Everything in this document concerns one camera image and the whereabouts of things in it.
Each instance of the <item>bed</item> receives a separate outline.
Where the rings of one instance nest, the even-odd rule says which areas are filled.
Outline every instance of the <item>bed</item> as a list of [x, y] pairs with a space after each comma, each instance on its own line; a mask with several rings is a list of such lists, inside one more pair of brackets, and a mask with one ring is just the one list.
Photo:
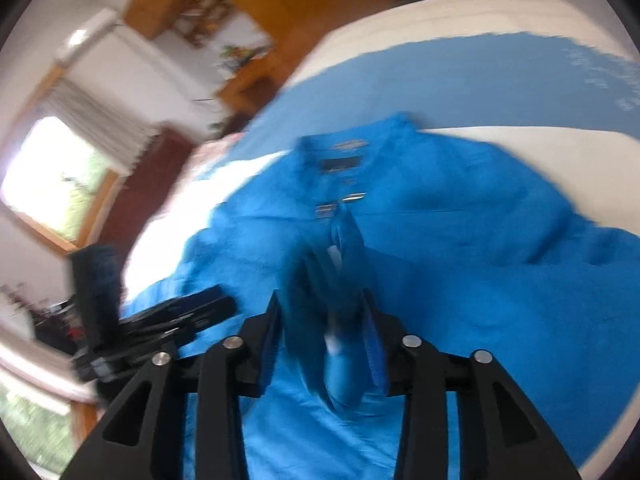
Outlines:
[[[563, 0], [429, 0], [327, 35], [224, 164], [149, 224], [129, 259], [130, 296], [171, 275], [210, 210], [298, 137], [398, 110], [425, 131], [498, 144], [583, 215], [640, 235], [640, 71], [629, 53]], [[639, 418], [640, 389], [581, 465], [585, 480], [601, 477]]]

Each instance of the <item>window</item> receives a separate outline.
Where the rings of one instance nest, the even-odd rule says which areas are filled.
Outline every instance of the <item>window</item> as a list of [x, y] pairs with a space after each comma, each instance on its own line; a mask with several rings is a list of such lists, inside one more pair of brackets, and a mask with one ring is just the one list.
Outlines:
[[0, 418], [43, 478], [62, 473], [76, 451], [70, 411], [69, 402], [0, 370]]
[[92, 205], [105, 199], [104, 185], [115, 181], [105, 157], [58, 118], [45, 117], [33, 125], [9, 165], [0, 196], [31, 228], [59, 238], [68, 252], [84, 244]]

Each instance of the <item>triangular cutout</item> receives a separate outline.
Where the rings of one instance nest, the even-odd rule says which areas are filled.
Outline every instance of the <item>triangular cutout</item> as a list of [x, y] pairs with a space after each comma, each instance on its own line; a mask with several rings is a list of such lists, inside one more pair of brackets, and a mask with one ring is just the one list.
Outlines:
[[500, 383], [494, 383], [494, 396], [498, 405], [498, 416], [502, 427], [502, 438], [505, 447], [524, 444], [537, 439], [527, 415], [518, 407], [513, 397]]
[[138, 385], [105, 428], [102, 434], [105, 440], [130, 447], [138, 444], [150, 393], [149, 381], [143, 381]]

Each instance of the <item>curtain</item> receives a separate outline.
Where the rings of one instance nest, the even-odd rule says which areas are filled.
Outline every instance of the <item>curtain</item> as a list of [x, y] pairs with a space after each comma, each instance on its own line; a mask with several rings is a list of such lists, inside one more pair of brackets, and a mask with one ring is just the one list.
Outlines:
[[68, 79], [61, 79], [43, 100], [42, 110], [65, 123], [113, 164], [114, 171], [130, 175], [151, 139], [155, 127], [98, 102]]

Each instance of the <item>screw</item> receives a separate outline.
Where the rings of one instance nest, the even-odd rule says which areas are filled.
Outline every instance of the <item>screw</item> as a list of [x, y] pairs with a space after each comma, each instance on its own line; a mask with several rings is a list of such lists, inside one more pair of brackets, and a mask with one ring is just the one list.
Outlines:
[[402, 344], [407, 348], [418, 348], [422, 344], [422, 339], [417, 335], [406, 335], [402, 338]]
[[227, 348], [227, 349], [229, 349], [229, 350], [234, 350], [236, 348], [240, 348], [243, 344], [244, 344], [244, 341], [242, 341], [242, 338], [238, 337], [237, 335], [233, 335], [233, 336], [227, 337], [222, 342], [222, 346]]
[[494, 356], [487, 350], [476, 350], [474, 352], [474, 359], [483, 365], [487, 365], [494, 360]]
[[151, 362], [156, 366], [164, 366], [171, 360], [171, 356], [167, 352], [158, 352], [151, 358]]

